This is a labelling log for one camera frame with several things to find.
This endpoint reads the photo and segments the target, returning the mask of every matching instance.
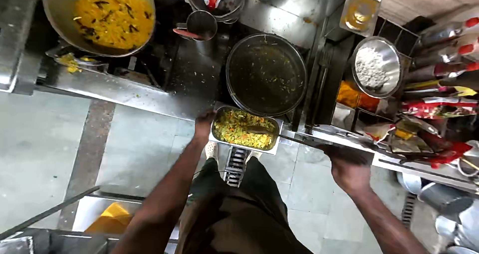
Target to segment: white flour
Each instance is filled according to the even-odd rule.
[[[356,75],[361,84],[368,88],[382,87],[389,80],[383,65],[381,55],[374,49],[360,49],[356,55]]]

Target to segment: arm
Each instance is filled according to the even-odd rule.
[[[371,166],[352,148],[325,147],[334,181],[353,200],[384,254],[427,254],[412,232],[383,204],[370,185]]]
[[[166,176],[156,185],[127,227],[112,254],[162,253],[183,212],[201,152],[215,114],[196,119],[195,135]]]

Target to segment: hand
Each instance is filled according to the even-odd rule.
[[[364,157],[366,152],[351,147],[322,146],[331,159],[334,181],[349,196],[354,197],[372,191],[370,186],[371,165]]]
[[[215,116],[216,111],[208,111],[196,118],[195,135],[193,136],[193,139],[197,139],[206,145],[211,131],[211,123],[213,122],[213,119],[215,119]]]

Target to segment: forearm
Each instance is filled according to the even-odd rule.
[[[372,189],[350,195],[384,254],[427,254],[412,232],[383,204]]]
[[[162,252],[178,222],[205,143],[193,138],[136,211],[114,254]]]
[[[205,144],[190,141],[165,177],[148,195],[135,217],[151,222],[173,221],[183,211],[196,166]]]

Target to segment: person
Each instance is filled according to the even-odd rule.
[[[209,112],[196,119],[192,140],[136,211],[113,254],[163,253],[179,219],[179,254],[311,253],[288,226],[286,205],[257,154],[247,161],[239,187],[220,178],[215,146],[208,143],[214,116]],[[193,180],[205,146],[209,158]],[[366,159],[351,148],[322,149],[331,159],[335,182],[354,201],[383,253],[426,254],[372,190]]]

